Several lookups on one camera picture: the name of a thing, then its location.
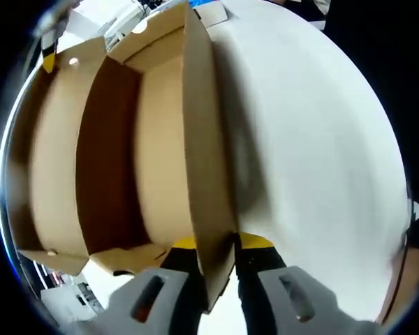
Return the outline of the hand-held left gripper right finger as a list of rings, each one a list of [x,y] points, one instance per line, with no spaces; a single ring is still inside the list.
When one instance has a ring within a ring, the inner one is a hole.
[[[343,312],[331,290],[286,266],[264,237],[235,233],[238,296],[248,334],[382,334],[380,325]]]

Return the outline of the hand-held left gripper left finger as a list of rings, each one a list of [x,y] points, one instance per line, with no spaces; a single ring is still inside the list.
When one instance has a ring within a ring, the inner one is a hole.
[[[72,322],[70,334],[197,334],[206,309],[205,280],[193,237],[177,241],[158,268],[115,290],[107,309]]]

